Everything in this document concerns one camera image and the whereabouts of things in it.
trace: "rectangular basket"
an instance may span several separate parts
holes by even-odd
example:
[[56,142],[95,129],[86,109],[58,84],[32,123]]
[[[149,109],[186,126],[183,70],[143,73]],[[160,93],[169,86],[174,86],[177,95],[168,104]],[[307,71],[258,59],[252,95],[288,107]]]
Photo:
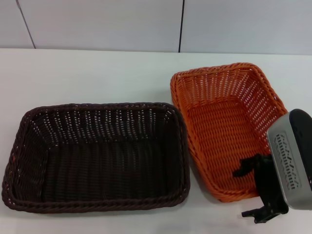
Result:
[[2,200],[33,213],[148,210],[190,189],[180,112],[167,103],[68,104],[25,114]]
[[172,77],[171,93],[211,194],[222,202],[257,196],[252,173],[232,173],[240,159],[270,153],[266,131],[287,113],[263,72],[250,63],[179,72]]

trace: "white table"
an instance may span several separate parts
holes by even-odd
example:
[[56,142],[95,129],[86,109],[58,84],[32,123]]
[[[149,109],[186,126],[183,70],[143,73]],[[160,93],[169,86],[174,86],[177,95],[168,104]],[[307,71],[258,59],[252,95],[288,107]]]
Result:
[[[20,120],[28,110],[64,103],[169,102],[170,79],[202,66],[251,62],[266,74],[288,110],[312,115],[312,56],[177,54],[0,49],[0,176]],[[305,234],[312,211],[290,210],[266,224],[242,218],[262,206],[260,198],[220,203],[191,172],[186,202],[150,211],[30,214],[0,202],[4,234]]]

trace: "wicker basket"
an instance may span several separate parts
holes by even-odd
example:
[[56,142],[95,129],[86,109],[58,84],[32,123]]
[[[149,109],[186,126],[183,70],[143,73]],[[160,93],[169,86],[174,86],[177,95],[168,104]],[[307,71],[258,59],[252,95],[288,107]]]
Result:
[[69,104],[23,117],[2,183],[13,210],[82,213],[181,203],[185,125],[166,103]]
[[232,172],[240,159],[270,153],[266,130],[287,112],[262,71],[235,63],[179,72],[171,92],[211,194],[222,202],[257,196],[253,174],[234,178]]

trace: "brown wicker basket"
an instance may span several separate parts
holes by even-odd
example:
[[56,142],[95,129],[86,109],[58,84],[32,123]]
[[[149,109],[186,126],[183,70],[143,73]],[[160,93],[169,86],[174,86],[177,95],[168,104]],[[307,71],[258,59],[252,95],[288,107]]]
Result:
[[186,138],[167,103],[38,107],[20,123],[2,200],[33,213],[175,206],[190,189]]

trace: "black clamp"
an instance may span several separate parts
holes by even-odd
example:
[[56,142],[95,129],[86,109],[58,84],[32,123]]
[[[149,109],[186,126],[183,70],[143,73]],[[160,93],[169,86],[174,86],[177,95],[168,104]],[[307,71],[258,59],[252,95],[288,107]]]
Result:
[[233,172],[234,177],[242,177],[254,170],[254,180],[264,204],[259,209],[242,212],[243,217],[254,217],[255,223],[266,223],[270,219],[286,214],[286,204],[276,174],[272,155],[256,154],[242,159],[240,168]]

